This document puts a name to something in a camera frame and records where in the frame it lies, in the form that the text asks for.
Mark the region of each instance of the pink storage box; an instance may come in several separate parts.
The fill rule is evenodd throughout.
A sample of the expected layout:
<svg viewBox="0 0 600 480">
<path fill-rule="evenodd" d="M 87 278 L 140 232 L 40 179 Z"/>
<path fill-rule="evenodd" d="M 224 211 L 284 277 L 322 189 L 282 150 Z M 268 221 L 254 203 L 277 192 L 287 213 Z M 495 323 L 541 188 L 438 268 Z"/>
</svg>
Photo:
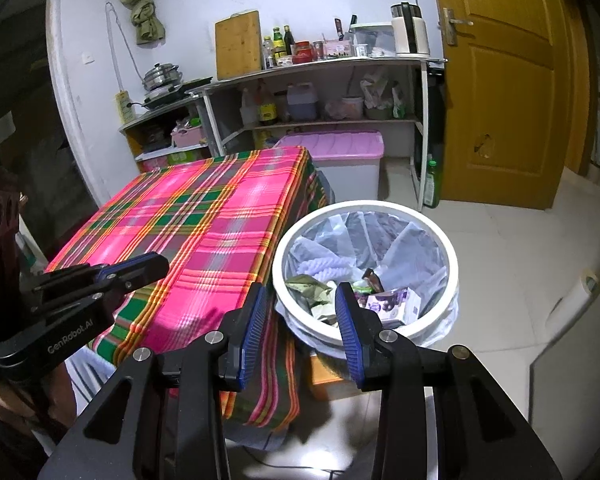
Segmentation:
<svg viewBox="0 0 600 480">
<path fill-rule="evenodd" d="M 304 146 L 318 172 L 327 179 L 336 202 L 378 200 L 380 132 L 312 132 L 285 136 L 277 148 Z"/>
<path fill-rule="evenodd" d="M 176 148 L 186 148 L 187 146 L 202 144 L 203 141 L 206 142 L 206 139 L 203 139 L 202 126 L 172 132 L 171 139 Z"/>
<path fill-rule="evenodd" d="M 160 168 L 166 168 L 169 165 L 169 161 L 166 155 L 155 156 L 154 158 L 148 158 L 140 162 L 142 166 L 142 172 L 159 170 Z"/>
</svg>

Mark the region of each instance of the green bottle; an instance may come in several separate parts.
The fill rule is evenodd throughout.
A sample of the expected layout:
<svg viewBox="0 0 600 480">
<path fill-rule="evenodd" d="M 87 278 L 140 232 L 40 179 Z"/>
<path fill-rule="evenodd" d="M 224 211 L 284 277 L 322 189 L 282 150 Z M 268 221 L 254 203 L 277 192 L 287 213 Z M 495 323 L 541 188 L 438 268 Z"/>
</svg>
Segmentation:
<svg viewBox="0 0 600 480">
<path fill-rule="evenodd" d="M 440 185 L 442 184 L 442 172 L 435 160 L 427 163 L 427 174 L 424 181 L 424 205 L 437 207 L 440 203 Z"/>
<path fill-rule="evenodd" d="M 280 27 L 273 28 L 273 57 L 276 61 L 281 56 L 286 56 L 285 39 L 280 34 Z"/>
</svg>

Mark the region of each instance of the red jar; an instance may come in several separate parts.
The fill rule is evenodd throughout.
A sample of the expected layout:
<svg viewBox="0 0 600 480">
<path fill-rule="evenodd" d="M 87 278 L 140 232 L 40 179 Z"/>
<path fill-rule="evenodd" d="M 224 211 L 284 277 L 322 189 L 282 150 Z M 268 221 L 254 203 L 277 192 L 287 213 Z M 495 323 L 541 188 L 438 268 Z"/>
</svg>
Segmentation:
<svg viewBox="0 0 600 480">
<path fill-rule="evenodd" d="M 300 63 L 311 63 L 314 60 L 314 51 L 309 41 L 298 41 L 293 61 L 294 65 Z"/>
</svg>

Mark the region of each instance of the trash can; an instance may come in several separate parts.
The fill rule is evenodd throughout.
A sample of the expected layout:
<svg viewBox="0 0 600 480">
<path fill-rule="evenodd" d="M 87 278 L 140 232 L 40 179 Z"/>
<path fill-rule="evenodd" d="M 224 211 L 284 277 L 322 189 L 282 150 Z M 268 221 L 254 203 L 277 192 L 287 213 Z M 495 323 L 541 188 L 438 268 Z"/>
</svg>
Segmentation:
<svg viewBox="0 0 600 480">
<path fill-rule="evenodd" d="M 451 330 L 458 316 L 459 283 L 458 258 L 449 238 L 408 207 L 352 200 L 296 222 L 280 240 L 273 260 L 276 310 L 294 335 L 318 353 L 345 359 L 340 330 L 315 319 L 285 280 L 299 274 L 299 268 L 313 267 L 316 279 L 349 281 L 347 266 L 354 274 L 372 268 L 385 290 L 409 286 L 419 293 L 420 317 L 396 329 L 417 345 L 430 346 Z"/>
</svg>

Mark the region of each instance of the tiled floor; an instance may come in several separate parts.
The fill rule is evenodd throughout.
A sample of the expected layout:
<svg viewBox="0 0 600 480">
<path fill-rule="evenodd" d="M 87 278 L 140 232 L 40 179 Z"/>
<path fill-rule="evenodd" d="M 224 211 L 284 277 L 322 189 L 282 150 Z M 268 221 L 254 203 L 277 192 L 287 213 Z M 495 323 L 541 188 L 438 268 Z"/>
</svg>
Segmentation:
<svg viewBox="0 0 600 480">
<path fill-rule="evenodd" d="M 389 159 L 385 167 L 383 198 L 415 208 L 408 165 Z M 435 348 L 471 348 L 527 416 L 529 365 L 549 342 L 548 313 L 583 269 L 600 276 L 600 189 L 565 170 L 551 210 L 441 202 L 424 213 L 449 236 L 460 268 L 459 317 Z M 277 465 L 346 468 L 374 433 L 378 393 L 330 404 L 303 400 L 282 448 L 258 456 Z M 237 478 L 329 478 L 319 470 L 257 465 L 241 449 L 230 459 Z"/>
</svg>

